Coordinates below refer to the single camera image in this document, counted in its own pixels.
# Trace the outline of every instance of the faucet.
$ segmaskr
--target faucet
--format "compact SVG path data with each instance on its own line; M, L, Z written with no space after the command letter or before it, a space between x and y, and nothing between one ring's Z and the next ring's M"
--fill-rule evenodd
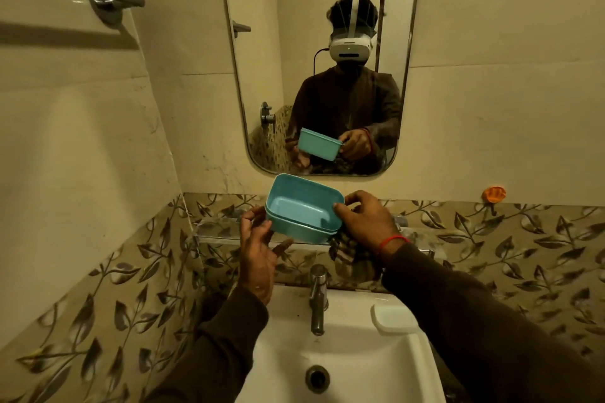
M311 331L315 336L324 334L324 311L328 309L328 270L323 264L311 266L311 294L308 303L311 306Z

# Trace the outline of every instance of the dark brown sleeve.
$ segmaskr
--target dark brown sleeve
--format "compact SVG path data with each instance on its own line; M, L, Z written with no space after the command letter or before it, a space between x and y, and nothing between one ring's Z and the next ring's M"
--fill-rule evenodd
M256 339L267 308L236 287L217 315L202 324L201 338L145 403L233 403L252 369Z
M399 139L403 102L397 83L388 73L380 73L376 82L376 105L379 108L377 123L367 126L372 139L382 150L394 148Z
M311 93L311 84L307 78L303 81L298 90L297 98L292 106L290 123L285 132L285 141L298 140L302 128L311 128L313 126L313 95Z
M603 376L579 354L412 244L389 259L383 284L414 313L473 401L605 401Z

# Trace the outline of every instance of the drain hole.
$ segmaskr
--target drain hole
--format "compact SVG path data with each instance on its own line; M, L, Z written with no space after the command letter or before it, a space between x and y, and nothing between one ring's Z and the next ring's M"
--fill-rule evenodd
M311 392L323 393L330 385L330 375L322 366L314 365L307 370L305 381Z

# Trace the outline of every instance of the white vr headset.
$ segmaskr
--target white vr headset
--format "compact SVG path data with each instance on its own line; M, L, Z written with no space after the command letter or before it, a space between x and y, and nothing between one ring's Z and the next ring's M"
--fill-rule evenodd
M355 32L357 27L357 12L359 0L353 0L351 7L351 20L349 34L346 37L338 36L330 40L330 56L337 63L342 61L355 61L367 63L374 45L369 35Z

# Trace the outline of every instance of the white ceramic sink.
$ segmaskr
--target white ceramic sink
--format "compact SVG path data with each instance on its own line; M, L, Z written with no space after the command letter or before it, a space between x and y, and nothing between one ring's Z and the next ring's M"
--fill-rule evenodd
M445 401L427 337L379 333L373 304L398 304L382 293L328 290L326 333L311 333L309 289L276 286L269 322L254 349L254 366L238 403L424 403ZM306 384L307 370L322 366L330 383L321 394ZM315 375L321 382L321 374Z

